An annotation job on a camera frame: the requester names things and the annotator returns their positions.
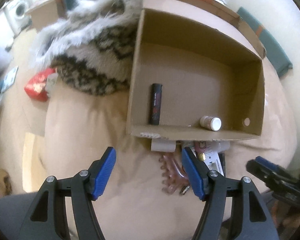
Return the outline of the white remote control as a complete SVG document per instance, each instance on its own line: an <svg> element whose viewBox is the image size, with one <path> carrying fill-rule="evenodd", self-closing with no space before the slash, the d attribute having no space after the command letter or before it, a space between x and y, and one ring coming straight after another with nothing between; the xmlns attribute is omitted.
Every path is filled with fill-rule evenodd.
<svg viewBox="0 0 300 240"><path fill-rule="evenodd" d="M222 153L230 148L229 141L207 141L205 148L205 164L209 170L216 170L224 176L224 168L219 157L219 153Z"/></svg>

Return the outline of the small black gold battery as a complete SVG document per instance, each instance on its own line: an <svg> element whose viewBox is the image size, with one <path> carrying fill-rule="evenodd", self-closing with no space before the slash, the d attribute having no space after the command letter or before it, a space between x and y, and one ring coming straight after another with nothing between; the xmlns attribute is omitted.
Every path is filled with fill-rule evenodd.
<svg viewBox="0 0 300 240"><path fill-rule="evenodd" d="M179 194L180 194L181 196L184 196L184 195L187 193L187 191L189 191L190 188L191 188L190 185L185 185L185 186L183 186L183 187L181 188Z"/></svg>

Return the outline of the white round cap bottle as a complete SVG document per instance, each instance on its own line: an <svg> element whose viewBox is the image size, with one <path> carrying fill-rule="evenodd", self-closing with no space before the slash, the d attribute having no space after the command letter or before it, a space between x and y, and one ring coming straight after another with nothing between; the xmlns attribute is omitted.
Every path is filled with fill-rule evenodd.
<svg viewBox="0 0 300 240"><path fill-rule="evenodd" d="M222 122L221 119L214 116L202 116L200 121L200 126L202 128L208 129L210 131L217 132L221 129Z"/></svg>

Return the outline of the black lighter with red print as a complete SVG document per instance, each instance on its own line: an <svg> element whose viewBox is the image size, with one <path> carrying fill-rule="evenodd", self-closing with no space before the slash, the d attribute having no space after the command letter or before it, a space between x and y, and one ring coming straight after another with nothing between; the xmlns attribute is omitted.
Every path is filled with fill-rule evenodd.
<svg viewBox="0 0 300 240"><path fill-rule="evenodd" d="M160 122L162 84L153 83L151 86L151 106L149 123L151 125L158 125Z"/></svg>

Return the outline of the grey chair seat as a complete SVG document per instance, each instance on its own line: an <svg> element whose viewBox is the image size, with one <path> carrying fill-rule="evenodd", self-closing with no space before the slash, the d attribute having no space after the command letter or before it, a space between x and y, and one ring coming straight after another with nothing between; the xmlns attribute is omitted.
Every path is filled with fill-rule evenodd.
<svg viewBox="0 0 300 240"><path fill-rule="evenodd" d="M0 198L0 230L6 239L18 239L20 229L36 192Z"/></svg>

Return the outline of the pink patterned lip balm tube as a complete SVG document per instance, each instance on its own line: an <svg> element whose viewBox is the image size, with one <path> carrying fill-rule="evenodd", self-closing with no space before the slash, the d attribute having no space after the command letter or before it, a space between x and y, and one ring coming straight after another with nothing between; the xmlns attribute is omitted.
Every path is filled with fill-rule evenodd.
<svg viewBox="0 0 300 240"><path fill-rule="evenodd" d="M206 142L205 141L195 141L194 142L194 149L196 152L196 157L200 161L205 161L205 152L206 152Z"/></svg>

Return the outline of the teal cushion orange stripe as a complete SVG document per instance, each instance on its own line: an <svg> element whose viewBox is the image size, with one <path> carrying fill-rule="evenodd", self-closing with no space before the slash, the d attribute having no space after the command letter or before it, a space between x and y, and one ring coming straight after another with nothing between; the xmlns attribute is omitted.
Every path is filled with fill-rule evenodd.
<svg viewBox="0 0 300 240"><path fill-rule="evenodd" d="M237 13L251 27L264 45L267 58L276 70L278 77L281 78L287 74L293 68L293 64L273 35L245 8L240 7Z"/></svg>

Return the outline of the red package on floor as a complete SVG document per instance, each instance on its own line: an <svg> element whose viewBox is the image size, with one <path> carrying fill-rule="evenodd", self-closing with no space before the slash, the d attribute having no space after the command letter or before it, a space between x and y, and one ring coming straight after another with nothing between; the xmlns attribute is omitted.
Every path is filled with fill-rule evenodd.
<svg viewBox="0 0 300 240"><path fill-rule="evenodd" d="M46 91L47 78L51 74L55 73L55 68L47 68L46 70L35 74L24 87L29 98L39 102L46 102L48 100L48 94Z"/></svg>

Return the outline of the brown cardboard box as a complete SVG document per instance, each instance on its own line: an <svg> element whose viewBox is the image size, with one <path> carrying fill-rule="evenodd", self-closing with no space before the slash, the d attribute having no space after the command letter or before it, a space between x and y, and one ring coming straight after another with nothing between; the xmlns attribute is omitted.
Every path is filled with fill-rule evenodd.
<svg viewBox="0 0 300 240"><path fill-rule="evenodd" d="M215 0L142 0L126 131L168 140L246 140L261 135L264 46ZM151 86L162 84L160 122L149 123ZM217 132L202 116L221 119Z"/></svg>

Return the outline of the leopard print fluffy blanket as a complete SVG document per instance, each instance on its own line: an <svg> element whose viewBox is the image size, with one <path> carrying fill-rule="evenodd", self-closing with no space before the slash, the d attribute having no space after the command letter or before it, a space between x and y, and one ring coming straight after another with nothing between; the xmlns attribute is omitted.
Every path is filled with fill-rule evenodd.
<svg viewBox="0 0 300 240"><path fill-rule="evenodd" d="M130 86L142 0L77 0L34 39L29 65L56 68L70 87L109 95Z"/></svg>

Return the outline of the white washing machine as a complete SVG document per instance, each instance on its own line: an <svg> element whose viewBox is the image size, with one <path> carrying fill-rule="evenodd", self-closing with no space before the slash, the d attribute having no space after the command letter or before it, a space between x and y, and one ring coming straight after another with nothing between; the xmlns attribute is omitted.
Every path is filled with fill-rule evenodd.
<svg viewBox="0 0 300 240"><path fill-rule="evenodd" d="M28 9L27 0L11 0L5 4L4 14L15 36L18 36L30 23L30 16L26 14Z"/></svg>

